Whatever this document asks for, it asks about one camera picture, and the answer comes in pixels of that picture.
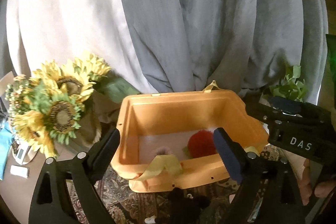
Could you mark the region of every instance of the sunflower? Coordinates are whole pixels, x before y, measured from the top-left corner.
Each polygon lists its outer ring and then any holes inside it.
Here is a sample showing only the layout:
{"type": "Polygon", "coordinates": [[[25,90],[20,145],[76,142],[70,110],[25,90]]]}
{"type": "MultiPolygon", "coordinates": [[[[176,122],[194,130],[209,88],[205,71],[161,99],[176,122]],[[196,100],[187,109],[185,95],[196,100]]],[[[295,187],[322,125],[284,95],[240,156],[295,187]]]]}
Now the sunflower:
{"type": "Polygon", "coordinates": [[[19,137],[28,142],[34,151],[40,150],[46,158],[56,158],[53,141],[43,125],[43,114],[30,110],[25,114],[17,114],[13,118],[13,125],[19,137]]]}
{"type": "Polygon", "coordinates": [[[66,65],[62,65],[62,68],[59,68],[54,60],[50,63],[46,62],[42,64],[42,69],[33,71],[32,75],[30,81],[37,85],[42,79],[50,95],[59,93],[78,95],[76,99],[84,102],[93,92],[94,83],[89,81],[89,75],[85,72],[75,72],[71,60],[68,60],[66,65]]]}
{"type": "Polygon", "coordinates": [[[84,51],[81,58],[75,58],[75,70],[81,73],[90,75],[90,80],[99,81],[105,76],[111,67],[107,65],[103,58],[98,58],[96,55],[84,51]]]}
{"type": "Polygon", "coordinates": [[[62,144],[69,144],[70,138],[76,138],[74,130],[81,127],[77,121],[81,118],[82,108],[82,103],[76,97],[67,93],[54,94],[46,118],[50,137],[62,144]]]}

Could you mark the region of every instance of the basket handle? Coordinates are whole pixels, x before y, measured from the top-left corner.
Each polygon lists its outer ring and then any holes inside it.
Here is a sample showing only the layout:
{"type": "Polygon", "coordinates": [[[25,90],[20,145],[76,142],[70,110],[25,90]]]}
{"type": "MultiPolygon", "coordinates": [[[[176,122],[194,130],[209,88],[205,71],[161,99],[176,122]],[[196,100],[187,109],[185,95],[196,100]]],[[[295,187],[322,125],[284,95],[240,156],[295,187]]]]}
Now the basket handle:
{"type": "Polygon", "coordinates": [[[211,84],[205,87],[203,90],[204,93],[210,93],[212,89],[215,87],[216,90],[222,90],[221,88],[218,87],[217,83],[215,80],[212,80],[211,84]]]}

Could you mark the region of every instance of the blue gripper pad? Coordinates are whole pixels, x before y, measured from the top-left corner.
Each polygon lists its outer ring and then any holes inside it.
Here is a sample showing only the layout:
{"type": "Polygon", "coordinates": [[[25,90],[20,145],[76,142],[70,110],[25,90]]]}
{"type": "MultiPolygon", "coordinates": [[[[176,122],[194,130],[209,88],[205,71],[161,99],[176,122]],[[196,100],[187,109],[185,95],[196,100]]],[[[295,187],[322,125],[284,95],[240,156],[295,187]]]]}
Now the blue gripper pad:
{"type": "Polygon", "coordinates": [[[213,143],[230,177],[241,184],[242,170],[247,162],[244,149],[239,143],[234,142],[223,128],[214,131],[213,143]]]}

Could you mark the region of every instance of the green plant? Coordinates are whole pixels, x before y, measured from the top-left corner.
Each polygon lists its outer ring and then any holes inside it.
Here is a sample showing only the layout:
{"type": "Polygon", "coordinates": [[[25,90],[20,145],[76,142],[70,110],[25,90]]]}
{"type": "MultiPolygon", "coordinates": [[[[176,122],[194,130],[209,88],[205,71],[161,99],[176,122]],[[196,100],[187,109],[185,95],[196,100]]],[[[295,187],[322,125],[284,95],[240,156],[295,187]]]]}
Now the green plant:
{"type": "Polygon", "coordinates": [[[270,86],[269,90],[273,96],[280,96],[293,101],[303,102],[307,92],[305,80],[298,80],[301,75],[301,66],[286,65],[286,75],[278,85],[270,86]]]}

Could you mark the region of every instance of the blue plastic bag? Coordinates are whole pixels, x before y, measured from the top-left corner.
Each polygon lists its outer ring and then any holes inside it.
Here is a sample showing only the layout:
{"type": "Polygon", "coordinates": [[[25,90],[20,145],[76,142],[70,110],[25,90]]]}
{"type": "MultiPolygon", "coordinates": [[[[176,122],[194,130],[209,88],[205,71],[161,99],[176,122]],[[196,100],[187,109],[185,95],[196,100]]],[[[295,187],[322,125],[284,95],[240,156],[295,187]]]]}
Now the blue plastic bag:
{"type": "Polygon", "coordinates": [[[5,171],[7,155],[11,147],[13,135],[9,129],[8,122],[0,130],[0,180],[3,180],[3,173],[5,171]]]}

